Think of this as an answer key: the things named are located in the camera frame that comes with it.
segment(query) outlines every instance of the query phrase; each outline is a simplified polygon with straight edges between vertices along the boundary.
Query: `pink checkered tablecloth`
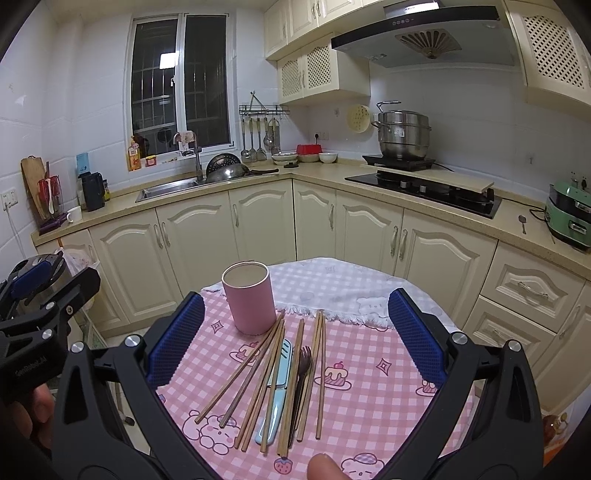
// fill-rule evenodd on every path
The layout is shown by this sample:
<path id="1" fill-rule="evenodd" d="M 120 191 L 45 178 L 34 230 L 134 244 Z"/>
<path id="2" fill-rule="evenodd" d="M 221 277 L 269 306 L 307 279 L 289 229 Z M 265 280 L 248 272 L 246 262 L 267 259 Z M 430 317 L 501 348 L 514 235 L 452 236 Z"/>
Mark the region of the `pink checkered tablecloth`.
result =
<path id="1" fill-rule="evenodd" d="M 322 438 L 316 440 L 314 435 L 318 412 L 316 388 L 304 441 L 294 441 L 288 458 L 277 455 L 277 438 L 266 456 L 259 452 L 254 441 L 245 453 L 236 450 L 232 447 L 234 438 L 243 426 L 259 372 L 224 429 L 219 428 L 219 420 L 238 392 L 248 368 L 199 425 L 195 425 L 194 418 L 261 338 L 245 336 L 236 330 L 223 295 L 208 292 L 202 295 L 206 305 L 203 326 L 171 382 L 159 388 L 158 393 L 191 444 L 226 480 L 304 479 L 307 463 L 317 453 L 330 455 L 355 480 L 373 478 L 400 448 L 434 395 L 433 385 L 421 378 L 395 330 L 329 322 L 325 372 L 329 382 Z M 300 318 L 294 314 L 285 316 L 285 337 L 292 344 Z M 305 320 L 304 344 L 311 345 L 314 319 Z M 319 365 L 314 377 L 318 383 Z M 473 405 L 472 394 L 444 454 L 456 448 L 469 423 Z"/>

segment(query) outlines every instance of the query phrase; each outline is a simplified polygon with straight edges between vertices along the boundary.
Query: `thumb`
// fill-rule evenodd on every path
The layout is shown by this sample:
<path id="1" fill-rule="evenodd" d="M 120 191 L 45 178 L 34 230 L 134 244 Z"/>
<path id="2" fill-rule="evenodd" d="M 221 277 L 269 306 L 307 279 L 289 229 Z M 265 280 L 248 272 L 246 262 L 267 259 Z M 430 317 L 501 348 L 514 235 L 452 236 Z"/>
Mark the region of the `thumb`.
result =
<path id="1" fill-rule="evenodd" d="M 308 463 L 308 480 L 350 480 L 325 453 L 314 455 Z"/>

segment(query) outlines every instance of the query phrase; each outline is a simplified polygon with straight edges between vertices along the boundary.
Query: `pink cylindrical container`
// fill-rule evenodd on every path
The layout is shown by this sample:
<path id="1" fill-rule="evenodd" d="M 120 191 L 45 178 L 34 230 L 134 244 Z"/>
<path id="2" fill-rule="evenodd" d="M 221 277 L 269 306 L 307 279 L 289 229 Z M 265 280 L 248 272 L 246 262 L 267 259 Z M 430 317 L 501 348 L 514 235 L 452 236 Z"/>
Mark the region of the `pink cylindrical container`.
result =
<path id="1" fill-rule="evenodd" d="M 236 328 L 246 335 L 260 335 L 277 319 L 271 277 L 265 264 L 240 262 L 222 274 L 223 289 Z"/>

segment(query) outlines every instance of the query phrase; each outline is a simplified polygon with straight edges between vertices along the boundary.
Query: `white mug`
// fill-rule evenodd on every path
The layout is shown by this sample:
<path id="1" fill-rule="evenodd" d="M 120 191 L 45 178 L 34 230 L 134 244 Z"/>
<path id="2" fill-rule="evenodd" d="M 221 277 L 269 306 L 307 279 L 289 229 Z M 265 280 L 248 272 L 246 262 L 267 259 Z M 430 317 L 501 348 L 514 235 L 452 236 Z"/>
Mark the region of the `white mug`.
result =
<path id="1" fill-rule="evenodd" d="M 68 210 L 66 220 L 68 223 L 80 222 L 82 220 L 82 208 L 78 206 Z"/>

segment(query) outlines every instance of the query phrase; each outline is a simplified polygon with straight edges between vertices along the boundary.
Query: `countertop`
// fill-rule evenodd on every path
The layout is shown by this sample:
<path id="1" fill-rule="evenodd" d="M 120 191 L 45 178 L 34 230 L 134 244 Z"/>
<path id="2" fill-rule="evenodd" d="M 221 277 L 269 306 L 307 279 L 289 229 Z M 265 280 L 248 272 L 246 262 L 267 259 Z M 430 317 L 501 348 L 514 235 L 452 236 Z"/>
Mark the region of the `countertop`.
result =
<path id="1" fill-rule="evenodd" d="M 249 185 L 263 184 L 281 179 L 294 179 L 361 195 L 391 205 L 401 206 L 457 226 L 468 228 L 550 261 L 559 267 L 563 267 L 591 281 L 591 254 L 582 253 L 558 239 L 554 243 L 546 224 L 533 218 L 529 212 L 529 207 L 504 199 L 495 217 L 493 219 L 487 219 L 474 213 L 464 212 L 454 207 L 432 202 L 431 200 L 424 200 L 403 193 L 382 190 L 378 187 L 366 186 L 345 180 L 345 177 L 373 172 L 376 172 L 376 168 L 367 165 L 304 163 L 300 164 L 299 168 L 296 169 L 279 167 L 279 173 L 277 174 L 246 177 L 239 180 L 216 183 L 139 203 L 135 203 L 138 192 L 133 192 L 114 197 L 106 203 L 104 208 L 94 212 L 83 212 L 80 222 L 64 224 L 62 227 L 41 236 L 38 233 L 33 233 L 31 238 L 33 244 L 37 247 L 59 237 L 69 235 L 70 233 L 169 203 L 188 200 L 209 193 L 238 189 Z M 526 235 L 522 233 L 521 224 L 518 221 L 519 215 L 524 215 L 527 218 L 527 224 L 525 226 Z"/>

